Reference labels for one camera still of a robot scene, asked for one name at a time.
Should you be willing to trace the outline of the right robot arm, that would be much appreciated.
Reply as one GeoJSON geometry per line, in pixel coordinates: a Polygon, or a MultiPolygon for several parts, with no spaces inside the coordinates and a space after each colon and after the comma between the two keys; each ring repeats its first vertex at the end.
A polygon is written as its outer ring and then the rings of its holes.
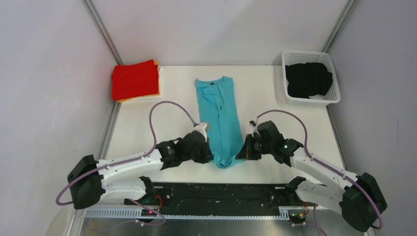
{"type": "Polygon", "coordinates": [[[250,121],[253,131],[246,135],[243,148],[236,156],[242,160],[259,160],[272,155],[275,161],[302,171],[318,183],[295,177],[286,185],[286,200],[292,205],[302,201],[315,203],[340,214],[355,230],[366,232],[376,228],[387,202],[376,179],[338,168],[319,156],[306,151],[304,144],[285,139],[272,121],[250,121]]]}

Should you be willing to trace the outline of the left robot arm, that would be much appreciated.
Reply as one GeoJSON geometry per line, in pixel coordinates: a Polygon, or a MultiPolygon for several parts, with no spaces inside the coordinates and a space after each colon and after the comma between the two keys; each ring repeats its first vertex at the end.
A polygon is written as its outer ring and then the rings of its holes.
{"type": "Polygon", "coordinates": [[[67,176],[75,209],[85,209],[105,200],[133,199],[148,205],[155,189],[145,174],[178,167],[185,161],[206,164],[213,159],[210,139],[199,131],[183,138],[156,144],[150,153],[120,160],[95,160],[84,156],[67,176]]]}

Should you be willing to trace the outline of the cyan t-shirt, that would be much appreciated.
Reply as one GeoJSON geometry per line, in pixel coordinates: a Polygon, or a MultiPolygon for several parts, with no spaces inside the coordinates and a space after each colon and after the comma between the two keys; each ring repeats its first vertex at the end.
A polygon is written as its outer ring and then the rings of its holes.
{"type": "Polygon", "coordinates": [[[236,156],[243,138],[236,107],[234,81],[223,76],[213,81],[195,81],[199,117],[208,123],[209,147],[218,168],[226,169],[240,161],[236,156]]]}

